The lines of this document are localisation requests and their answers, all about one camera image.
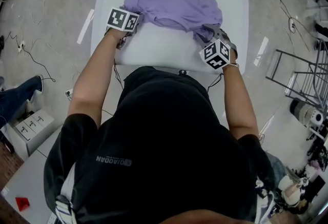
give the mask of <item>wooden floor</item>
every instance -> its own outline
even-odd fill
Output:
[[[22,164],[23,161],[16,154],[11,155],[0,142],[0,190]],[[27,224],[2,196],[0,196],[0,224]]]

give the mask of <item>black t-shirt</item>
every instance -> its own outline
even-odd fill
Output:
[[[78,223],[160,223],[196,209],[255,218],[254,167],[186,75],[139,68],[99,129],[87,115],[67,117],[45,165],[53,212],[74,162]]]

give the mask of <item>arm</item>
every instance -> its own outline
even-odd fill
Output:
[[[231,50],[231,63],[236,63]],[[236,139],[252,134],[258,136],[257,122],[239,68],[228,65],[223,68],[224,104],[229,130]]]
[[[111,80],[116,45],[125,34],[111,29],[101,40],[74,86],[68,115],[86,114],[99,128],[101,108]]]

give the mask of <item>white shoe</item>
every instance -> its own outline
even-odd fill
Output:
[[[34,91],[34,94],[35,93],[37,93],[38,95],[41,95],[42,93],[43,93],[43,76],[41,75],[41,74],[38,74],[37,75],[39,78],[40,78],[40,80],[41,80],[41,91],[39,91],[39,90],[35,90]],[[31,97],[31,100],[26,100],[28,103],[31,103],[31,102],[33,102],[33,100],[34,100],[34,94],[32,95],[32,97]]]

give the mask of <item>red object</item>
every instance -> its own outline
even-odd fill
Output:
[[[17,197],[16,204],[18,206],[19,211],[23,211],[30,206],[29,200],[25,197]]]

